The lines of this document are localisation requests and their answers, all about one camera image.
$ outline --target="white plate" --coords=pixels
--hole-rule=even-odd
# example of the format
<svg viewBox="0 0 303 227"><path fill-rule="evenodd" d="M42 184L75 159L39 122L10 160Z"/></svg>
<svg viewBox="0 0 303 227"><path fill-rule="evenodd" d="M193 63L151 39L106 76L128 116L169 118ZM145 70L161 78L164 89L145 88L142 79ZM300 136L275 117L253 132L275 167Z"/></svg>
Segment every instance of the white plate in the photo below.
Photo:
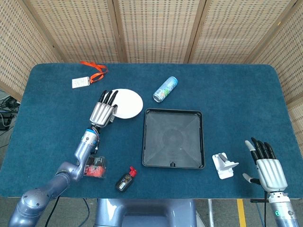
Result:
<svg viewBox="0 0 303 227"><path fill-rule="evenodd" d="M118 105L117 113L114 116L127 119L138 115L143 108L143 100L140 95L129 89L115 89L113 93L117 90L118 93L112 104Z"/></svg>

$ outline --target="table surface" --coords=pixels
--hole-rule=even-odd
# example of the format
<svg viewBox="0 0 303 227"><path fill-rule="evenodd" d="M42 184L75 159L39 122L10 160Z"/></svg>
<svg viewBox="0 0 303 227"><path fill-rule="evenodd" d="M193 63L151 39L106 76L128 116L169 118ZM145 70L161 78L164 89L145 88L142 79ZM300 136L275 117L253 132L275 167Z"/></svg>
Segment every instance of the table surface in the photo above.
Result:
<svg viewBox="0 0 303 227"><path fill-rule="evenodd" d="M63 161L76 162L74 151L89 126L103 90L128 88L143 99L141 113L115 119L101 132L98 154L108 163L105 179L83 177L65 197L99 198L262 198L258 185L242 173L257 171L244 141L269 142L284 169L291 198L301 198L303 161L275 70L268 65L107 64L109 73L88 87L71 88L71 79L90 76L94 68L77 63L36 65L30 74L14 132L0 171L0 194L21 196L51 179ZM152 94L169 77L177 87L162 102ZM147 108L203 113L205 168L144 167L144 111ZM234 177L220 180L212 155L225 152ZM138 175L124 193L115 183L129 166Z"/></svg>

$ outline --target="soda can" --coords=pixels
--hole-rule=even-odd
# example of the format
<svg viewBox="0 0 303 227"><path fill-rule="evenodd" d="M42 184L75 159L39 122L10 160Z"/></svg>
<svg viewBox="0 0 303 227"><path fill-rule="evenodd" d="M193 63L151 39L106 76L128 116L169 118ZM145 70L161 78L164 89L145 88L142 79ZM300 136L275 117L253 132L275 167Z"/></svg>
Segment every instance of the soda can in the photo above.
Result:
<svg viewBox="0 0 303 227"><path fill-rule="evenodd" d="M178 80L175 77L169 77L158 90L153 93L152 97L157 102L162 102L166 96L169 95L169 93L177 86Z"/></svg>

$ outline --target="small bottle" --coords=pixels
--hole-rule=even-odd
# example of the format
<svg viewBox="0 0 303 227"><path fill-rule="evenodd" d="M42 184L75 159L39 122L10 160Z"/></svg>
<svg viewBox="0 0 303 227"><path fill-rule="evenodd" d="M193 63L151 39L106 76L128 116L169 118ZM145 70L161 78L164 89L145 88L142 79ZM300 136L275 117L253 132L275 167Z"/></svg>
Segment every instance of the small bottle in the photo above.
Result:
<svg viewBox="0 0 303 227"><path fill-rule="evenodd" d="M153 99L157 102L160 103L162 102L166 96L169 95L169 93L177 86L178 80L177 78L171 76L169 77L158 90L153 93L152 97Z"/></svg>
<svg viewBox="0 0 303 227"><path fill-rule="evenodd" d="M129 171L129 173L124 174L116 183L116 188L120 192L125 192L126 189L133 183L134 177L137 175L137 170L135 168L131 166L130 170L131 171Z"/></svg>

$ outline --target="red lanyard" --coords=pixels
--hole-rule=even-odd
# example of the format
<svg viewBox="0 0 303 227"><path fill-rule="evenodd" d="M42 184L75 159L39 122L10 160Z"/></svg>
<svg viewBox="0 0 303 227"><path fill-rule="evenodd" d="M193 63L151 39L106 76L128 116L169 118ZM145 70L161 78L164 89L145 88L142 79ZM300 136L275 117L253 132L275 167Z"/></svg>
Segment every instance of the red lanyard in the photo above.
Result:
<svg viewBox="0 0 303 227"><path fill-rule="evenodd" d="M80 63L83 65L94 67L99 71L90 77L89 81L91 84L97 82L98 80L101 80L104 77L104 75L108 72L108 68L105 65L97 65L93 61L92 62L80 61Z"/></svg>

